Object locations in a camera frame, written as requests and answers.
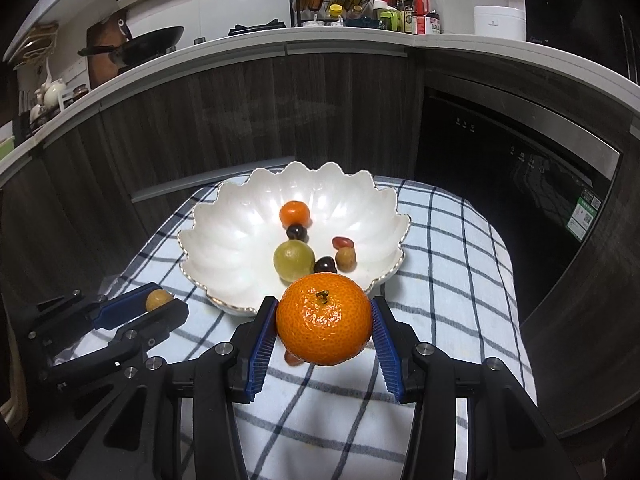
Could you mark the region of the dark soy sauce bottle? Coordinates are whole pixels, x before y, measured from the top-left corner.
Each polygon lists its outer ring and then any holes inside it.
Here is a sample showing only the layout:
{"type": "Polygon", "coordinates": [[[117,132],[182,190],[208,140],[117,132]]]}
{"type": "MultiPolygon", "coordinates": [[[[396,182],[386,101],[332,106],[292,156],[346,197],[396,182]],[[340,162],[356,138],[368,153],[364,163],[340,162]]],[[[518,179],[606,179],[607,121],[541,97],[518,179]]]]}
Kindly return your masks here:
{"type": "Polygon", "coordinates": [[[413,34],[413,0],[402,0],[400,18],[401,18],[401,30],[405,34],[413,34]]]}

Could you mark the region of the black wok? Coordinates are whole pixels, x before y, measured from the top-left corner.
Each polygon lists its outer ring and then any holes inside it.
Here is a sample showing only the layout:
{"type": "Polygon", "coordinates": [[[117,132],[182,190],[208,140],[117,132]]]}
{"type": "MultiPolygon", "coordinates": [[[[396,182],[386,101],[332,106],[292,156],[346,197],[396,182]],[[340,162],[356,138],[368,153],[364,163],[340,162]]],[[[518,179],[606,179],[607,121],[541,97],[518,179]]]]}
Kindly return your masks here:
{"type": "Polygon", "coordinates": [[[92,46],[80,49],[77,54],[91,58],[106,54],[118,68],[129,68],[164,55],[178,44],[184,32],[183,26],[164,27],[134,37],[120,46],[92,46]]]}

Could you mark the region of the black stove grate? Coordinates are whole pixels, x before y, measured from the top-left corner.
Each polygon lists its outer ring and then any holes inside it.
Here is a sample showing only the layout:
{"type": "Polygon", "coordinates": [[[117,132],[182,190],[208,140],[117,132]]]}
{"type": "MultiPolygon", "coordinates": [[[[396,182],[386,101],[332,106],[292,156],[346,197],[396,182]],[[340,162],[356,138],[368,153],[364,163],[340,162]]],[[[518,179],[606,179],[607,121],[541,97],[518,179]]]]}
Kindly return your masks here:
{"type": "Polygon", "coordinates": [[[265,24],[250,25],[250,26],[236,24],[232,29],[229,30],[228,36],[233,37],[233,36],[238,36],[242,34],[249,34],[250,32],[265,32],[266,30],[282,29],[285,27],[286,27],[285,22],[278,20],[277,18],[274,18],[273,20],[265,24]]]}

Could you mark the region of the white rice cooker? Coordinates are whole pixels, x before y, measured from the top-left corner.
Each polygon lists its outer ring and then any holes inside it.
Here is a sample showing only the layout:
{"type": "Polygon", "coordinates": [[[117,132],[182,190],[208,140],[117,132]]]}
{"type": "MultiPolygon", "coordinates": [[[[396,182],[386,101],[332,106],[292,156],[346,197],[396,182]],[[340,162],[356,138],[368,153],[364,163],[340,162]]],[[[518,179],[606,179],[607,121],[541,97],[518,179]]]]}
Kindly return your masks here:
{"type": "Polygon", "coordinates": [[[510,6],[474,6],[474,34],[525,41],[525,12],[510,6]]]}

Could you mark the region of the small red grape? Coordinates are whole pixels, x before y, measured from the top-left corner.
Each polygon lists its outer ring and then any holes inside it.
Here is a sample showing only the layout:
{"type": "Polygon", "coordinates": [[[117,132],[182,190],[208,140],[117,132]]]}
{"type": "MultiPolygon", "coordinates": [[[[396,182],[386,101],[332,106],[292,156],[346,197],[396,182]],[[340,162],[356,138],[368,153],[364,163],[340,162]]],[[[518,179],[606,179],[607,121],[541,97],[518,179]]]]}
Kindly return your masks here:
{"type": "Polygon", "coordinates": [[[284,354],[285,363],[289,366],[299,366],[305,363],[303,359],[299,359],[291,351],[286,350],[284,354]]]}

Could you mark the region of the large green grape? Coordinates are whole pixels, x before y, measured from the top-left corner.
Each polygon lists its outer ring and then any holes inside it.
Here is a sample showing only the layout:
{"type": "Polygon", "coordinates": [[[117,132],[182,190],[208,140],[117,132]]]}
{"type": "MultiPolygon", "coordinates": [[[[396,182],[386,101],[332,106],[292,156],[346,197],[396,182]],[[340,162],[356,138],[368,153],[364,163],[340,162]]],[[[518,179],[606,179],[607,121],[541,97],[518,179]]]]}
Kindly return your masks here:
{"type": "Polygon", "coordinates": [[[287,283],[311,274],[315,262],[314,252],[301,240],[287,240],[273,254],[273,266],[279,278],[287,283]]]}

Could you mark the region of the small orange mandarin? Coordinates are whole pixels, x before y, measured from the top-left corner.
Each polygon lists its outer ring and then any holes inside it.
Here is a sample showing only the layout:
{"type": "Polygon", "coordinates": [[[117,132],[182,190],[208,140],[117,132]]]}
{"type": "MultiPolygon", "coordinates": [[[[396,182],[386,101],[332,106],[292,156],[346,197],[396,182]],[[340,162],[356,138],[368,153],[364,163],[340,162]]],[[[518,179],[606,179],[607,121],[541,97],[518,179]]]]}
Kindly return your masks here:
{"type": "Polygon", "coordinates": [[[308,228],[311,224],[310,210],[308,206],[300,200],[290,200],[285,203],[280,208],[279,218],[285,229],[289,226],[294,226],[294,224],[308,228]]]}

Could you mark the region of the white teapot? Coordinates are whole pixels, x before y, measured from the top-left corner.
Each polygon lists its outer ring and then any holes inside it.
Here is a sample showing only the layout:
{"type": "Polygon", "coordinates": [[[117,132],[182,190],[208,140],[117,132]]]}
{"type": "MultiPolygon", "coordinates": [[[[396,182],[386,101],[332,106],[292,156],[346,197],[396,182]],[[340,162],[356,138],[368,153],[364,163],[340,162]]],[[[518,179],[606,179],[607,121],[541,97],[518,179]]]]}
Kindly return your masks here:
{"type": "Polygon", "coordinates": [[[47,77],[44,83],[35,91],[36,104],[29,112],[29,123],[34,124],[37,119],[46,113],[61,107],[63,94],[66,91],[66,83],[63,79],[53,79],[49,59],[44,62],[47,77]]]}

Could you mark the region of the white scalloped bowl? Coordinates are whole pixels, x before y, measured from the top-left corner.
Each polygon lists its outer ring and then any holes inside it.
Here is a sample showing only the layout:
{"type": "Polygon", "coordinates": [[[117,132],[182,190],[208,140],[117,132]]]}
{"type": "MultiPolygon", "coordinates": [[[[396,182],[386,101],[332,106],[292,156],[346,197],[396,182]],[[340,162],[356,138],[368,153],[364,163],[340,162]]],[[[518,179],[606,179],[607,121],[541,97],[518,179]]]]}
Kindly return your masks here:
{"type": "Polygon", "coordinates": [[[356,266],[347,275],[365,292],[404,262],[411,219],[400,212],[395,190],[367,170],[346,174],[335,162],[318,169],[290,162],[278,172],[258,168],[245,181],[224,181],[213,200],[193,207],[190,226],[178,234],[182,274],[220,310],[255,315],[265,296],[279,298],[286,289],[273,255],[286,240],[280,209],[290,200],[310,210],[315,256],[332,255],[334,237],[354,242],[356,266]]]}

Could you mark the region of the red liquid bottle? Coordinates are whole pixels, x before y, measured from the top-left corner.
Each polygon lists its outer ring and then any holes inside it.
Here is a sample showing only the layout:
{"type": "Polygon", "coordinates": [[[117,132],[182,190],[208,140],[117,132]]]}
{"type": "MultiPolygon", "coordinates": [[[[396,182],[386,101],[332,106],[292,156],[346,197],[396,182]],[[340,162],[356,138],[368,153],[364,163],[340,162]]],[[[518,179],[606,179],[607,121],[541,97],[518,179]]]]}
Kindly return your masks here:
{"type": "Polygon", "coordinates": [[[438,35],[442,32],[435,0],[413,0],[413,31],[416,35],[438,35]]]}

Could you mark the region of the blue checked white cloth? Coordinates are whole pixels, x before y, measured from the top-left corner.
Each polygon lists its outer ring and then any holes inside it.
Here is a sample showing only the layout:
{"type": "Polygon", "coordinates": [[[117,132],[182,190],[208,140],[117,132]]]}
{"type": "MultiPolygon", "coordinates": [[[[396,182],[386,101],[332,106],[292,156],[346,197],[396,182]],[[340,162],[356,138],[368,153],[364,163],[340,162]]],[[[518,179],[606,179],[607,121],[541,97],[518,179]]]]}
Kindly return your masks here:
{"type": "MultiPolygon", "coordinates": [[[[395,318],[452,358],[503,360],[528,393],[535,379],[518,322],[512,263],[497,230],[466,200],[441,188],[378,179],[399,197],[411,226],[406,258],[380,289],[395,318]]],[[[157,347],[168,362],[197,358],[227,340],[238,319],[215,308],[179,268],[178,233],[191,211],[211,202],[194,192],[100,293],[115,297],[156,283],[189,306],[183,326],[157,347]]],[[[372,349],[334,367],[288,365],[273,351],[264,388],[235,409],[248,475],[253,479],[396,479],[408,446],[413,409],[387,392],[372,349]]]]}

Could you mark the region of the small dark grape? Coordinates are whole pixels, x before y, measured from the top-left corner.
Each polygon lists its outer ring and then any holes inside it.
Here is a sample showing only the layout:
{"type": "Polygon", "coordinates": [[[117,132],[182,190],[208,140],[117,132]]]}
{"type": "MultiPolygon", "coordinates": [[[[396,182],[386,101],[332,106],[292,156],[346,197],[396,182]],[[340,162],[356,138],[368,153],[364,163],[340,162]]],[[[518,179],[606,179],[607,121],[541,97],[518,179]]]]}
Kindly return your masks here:
{"type": "Polygon", "coordinates": [[[337,266],[335,260],[330,256],[325,256],[318,259],[314,263],[314,273],[336,273],[337,266]]]}

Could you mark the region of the black microwave oven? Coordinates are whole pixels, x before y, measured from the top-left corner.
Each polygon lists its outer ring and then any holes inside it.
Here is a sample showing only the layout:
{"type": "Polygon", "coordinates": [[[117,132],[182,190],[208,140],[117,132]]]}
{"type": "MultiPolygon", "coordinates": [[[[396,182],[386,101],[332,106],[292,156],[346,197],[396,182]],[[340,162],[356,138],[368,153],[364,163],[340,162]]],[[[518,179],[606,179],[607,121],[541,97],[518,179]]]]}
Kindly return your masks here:
{"type": "Polygon", "coordinates": [[[610,0],[524,0],[526,40],[639,81],[639,36],[610,0]]]}

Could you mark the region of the yellow lid jar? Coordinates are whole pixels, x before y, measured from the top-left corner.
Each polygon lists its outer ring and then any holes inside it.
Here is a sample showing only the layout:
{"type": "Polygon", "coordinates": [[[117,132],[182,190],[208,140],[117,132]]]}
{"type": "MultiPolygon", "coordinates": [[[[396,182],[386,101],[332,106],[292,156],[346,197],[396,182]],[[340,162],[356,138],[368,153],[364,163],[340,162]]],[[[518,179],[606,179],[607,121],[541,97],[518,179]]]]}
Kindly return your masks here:
{"type": "Polygon", "coordinates": [[[332,3],[328,7],[329,25],[342,27],[344,25],[344,8],[338,3],[332,3]]]}

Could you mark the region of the large orange mandarin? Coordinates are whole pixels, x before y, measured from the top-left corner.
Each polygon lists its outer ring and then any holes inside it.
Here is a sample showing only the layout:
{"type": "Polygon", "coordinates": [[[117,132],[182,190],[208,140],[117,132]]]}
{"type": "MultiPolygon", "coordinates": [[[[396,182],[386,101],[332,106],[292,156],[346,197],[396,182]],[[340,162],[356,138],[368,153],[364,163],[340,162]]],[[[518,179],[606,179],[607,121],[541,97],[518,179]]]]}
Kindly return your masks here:
{"type": "Polygon", "coordinates": [[[283,293],[276,311],[278,335],[293,356],[333,366],[364,349],[372,334],[371,301],[341,274],[309,274],[283,293]]]}

